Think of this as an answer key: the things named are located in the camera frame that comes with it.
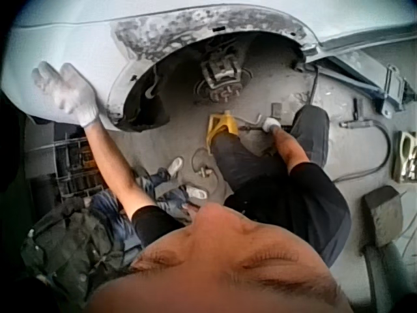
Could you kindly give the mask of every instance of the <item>blue jeans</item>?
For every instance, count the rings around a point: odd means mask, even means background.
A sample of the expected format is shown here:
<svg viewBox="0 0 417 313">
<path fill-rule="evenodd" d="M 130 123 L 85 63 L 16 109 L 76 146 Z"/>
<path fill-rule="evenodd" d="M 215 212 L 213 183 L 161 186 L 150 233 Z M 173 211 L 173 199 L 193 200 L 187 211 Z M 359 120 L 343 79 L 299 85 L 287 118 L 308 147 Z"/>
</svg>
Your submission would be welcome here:
<svg viewBox="0 0 417 313">
<path fill-rule="evenodd" d="M 155 199 L 155 188 L 170 179 L 171 176 L 168 171 L 165 168 L 160 168 L 154 175 L 138 177 L 136 182 L 148 196 Z M 155 201 L 158 207 L 172 217 L 178 220 L 188 220 L 188 215 L 182 208 L 187 203 L 188 198 L 185 186 L 180 186 L 166 192 Z M 124 250 L 128 252 L 124 263 L 132 262 L 142 249 L 141 241 L 114 194 L 109 189 L 95 194 L 91 199 L 90 209 L 100 211 L 107 217 L 107 225 L 111 228 L 109 231 L 113 234 L 113 239 L 124 243 Z"/>
</svg>

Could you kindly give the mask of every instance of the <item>white glove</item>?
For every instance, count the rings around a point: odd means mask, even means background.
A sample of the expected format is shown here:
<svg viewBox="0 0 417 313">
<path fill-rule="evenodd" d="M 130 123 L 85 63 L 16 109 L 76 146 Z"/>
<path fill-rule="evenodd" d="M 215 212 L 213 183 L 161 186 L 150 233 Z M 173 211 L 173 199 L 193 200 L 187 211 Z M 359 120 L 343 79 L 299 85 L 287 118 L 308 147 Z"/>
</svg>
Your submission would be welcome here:
<svg viewBox="0 0 417 313">
<path fill-rule="evenodd" d="M 74 113 L 82 127 L 98 117 L 93 88 L 70 63 L 65 63 L 58 73 L 42 61 L 33 69 L 32 79 L 45 94 L 52 96 L 58 108 L 67 114 Z"/>
<path fill-rule="evenodd" d="M 273 126 L 278 126 L 281 128 L 280 122 L 278 122 L 273 117 L 267 117 L 262 123 L 262 129 L 264 132 L 272 132 Z"/>
</svg>

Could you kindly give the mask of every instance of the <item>gloved hand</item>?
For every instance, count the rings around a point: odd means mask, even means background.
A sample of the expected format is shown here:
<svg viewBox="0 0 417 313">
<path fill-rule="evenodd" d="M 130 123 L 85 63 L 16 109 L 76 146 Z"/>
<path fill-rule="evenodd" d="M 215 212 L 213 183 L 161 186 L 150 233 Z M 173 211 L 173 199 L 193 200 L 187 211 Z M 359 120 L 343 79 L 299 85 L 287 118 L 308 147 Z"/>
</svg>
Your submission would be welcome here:
<svg viewBox="0 0 417 313">
<path fill-rule="evenodd" d="M 262 129 L 264 132 L 272 132 L 273 126 L 278 126 L 281 128 L 280 122 L 278 122 L 273 117 L 267 117 L 262 123 Z"/>
<path fill-rule="evenodd" d="M 59 73 L 47 62 L 40 62 L 32 71 L 35 85 L 52 96 L 58 108 L 74 113 L 82 127 L 98 117 L 96 96 L 90 84 L 70 64 L 62 65 Z"/>
</svg>

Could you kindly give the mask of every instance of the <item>black t-shirt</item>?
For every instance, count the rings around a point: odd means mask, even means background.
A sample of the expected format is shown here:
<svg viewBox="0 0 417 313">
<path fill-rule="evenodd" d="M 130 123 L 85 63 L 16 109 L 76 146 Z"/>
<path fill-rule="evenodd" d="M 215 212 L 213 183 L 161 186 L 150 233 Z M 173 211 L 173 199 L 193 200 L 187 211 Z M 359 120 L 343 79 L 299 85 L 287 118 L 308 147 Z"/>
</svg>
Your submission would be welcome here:
<svg viewBox="0 0 417 313">
<path fill-rule="evenodd" d="M 225 201 L 225 206 L 258 222 L 281 226 L 308 242 L 331 266 L 343 249 L 351 216 L 344 197 L 325 172 L 301 163 L 281 179 L 260 177 Z M 183 227 L 158 207 L 144 207 L 132 223 L 142 244 Z"/>
</svg>

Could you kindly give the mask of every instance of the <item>shoe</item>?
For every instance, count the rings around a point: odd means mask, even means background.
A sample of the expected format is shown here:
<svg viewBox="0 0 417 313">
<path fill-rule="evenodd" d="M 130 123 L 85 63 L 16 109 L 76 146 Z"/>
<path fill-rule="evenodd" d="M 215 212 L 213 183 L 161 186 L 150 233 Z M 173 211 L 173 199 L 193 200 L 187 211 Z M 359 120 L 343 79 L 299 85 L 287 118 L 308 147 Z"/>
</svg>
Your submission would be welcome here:
<svg viewBox="0 0 417 313">
<path fill-rule="evenodd" d="M 186 186 L 185 191 L 187 192 L 190 198 L 205 200 L 209 197 L 209 194 L 206 190 L 193 187 L 193 186 Z"/>
<path fill-rule="evenodd" d="M 176 174 L 181 170 L 182 166 L 184 165 L 184 159 L 181 156 L 175 158 L 172 161 L 171 165 L 168 167 L 168 173 L 171 177 L 175 177 Z"/>
</svg>

